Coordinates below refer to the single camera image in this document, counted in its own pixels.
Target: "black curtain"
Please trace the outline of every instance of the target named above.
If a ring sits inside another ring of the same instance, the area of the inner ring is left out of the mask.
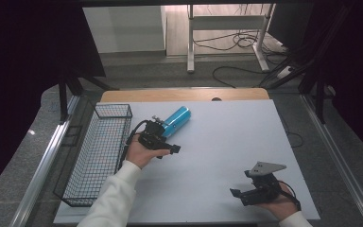
[[[82,8],[0,1],[0,174],[60,73],[105,76]]]
[[[337,93],[334,106],[363,141],[363,1],[355,1],[322,68]]]

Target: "white sleeve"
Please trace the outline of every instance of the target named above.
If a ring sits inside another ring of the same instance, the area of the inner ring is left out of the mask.
[[[134,186],[140,178],[141,169],[124,161],[119,171],[107,178],[99,196],[87,216],[78,224],[82,226],[126,226],[135,198]]]
[[[303,213],[298,211],[293,215],[279,222],[281,227],[312,227],[312,225],[305,219]]]

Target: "metal stand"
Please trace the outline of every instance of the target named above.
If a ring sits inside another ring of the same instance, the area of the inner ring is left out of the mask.
[[[118,88],[113,88],[110,85],[108,85],[96,78],[87,77],[78,70],[73,69],[71,72],[70,70],[62,69],[59,74],[59,83],[58,83],[59,84],[59,96],[60,96],[60,125],[62,125],[68,117],[66,85],[74,96],[81,96],[84,91],[80,81],[78,80],[78,76],[88,80],[89,82],[100,87],[104,91],[118,91],[119,90]]]
[[[305,72],[305,76],[302,79],[302,82],[299,85],[299,91],[301,94],[308,94],[314,85],[317,83],[317,96],[316,96],[316,114],[321,123],[324,123],[323,120],[323,98],[324,98],[324,82],[325,82],[325,75],[320,69],[320,61],[325,56],[325,53],[335,38],[338,29],[343,24],[344,20],[346,19],[347,15],[349,14],[350,10],[352,9],[354,1],[348,5],[342,3],[341,8],[339,9],[335,20],[331,24],[326,36],[322,39],[320,47],[317,49],[315,56],[312,58],[310,62],[300,67],[298,70],[295,70],[285,76],[283,79],[276,81],[269,85],[269,89],[274,89],[286,82],[296,78],[297,76],[301,75]]]
[[[270,14],[273,10],[270,4],[265,16],[194,16],[193,6],[189,5],[188,13],[188,51],[187,51],[187,72],[194,73],[194,30],[239,30],[258,29],[260,30],[258,42],[252,47],[263,72],[269,71],[269,67],[262,52],[262,43],[267,32]]]

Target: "blue bottle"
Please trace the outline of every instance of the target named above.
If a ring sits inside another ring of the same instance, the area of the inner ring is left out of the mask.
[[[171,116],[169,116],[163,123],[164,133],[163,137],[169,138],[175,131],[181,128],[191,116],[190,110],[182,106]]]

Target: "white table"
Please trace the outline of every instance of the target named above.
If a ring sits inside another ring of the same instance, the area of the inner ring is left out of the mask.
[[[320,216],[288,143],[272,100],[129,102],[131,127],[157,115],[166,119],[188,107],[189,122],[168,139],[181,151],[146,166],[136,185],[133,224],[258,223],[274,221],[268,211],[243,206],[230,188],[252,190],[244,170],[257,161],[287,165],[276,178],[289,183],[307,219]],[[54,223],[78,223],[89,208],[61,203]]]

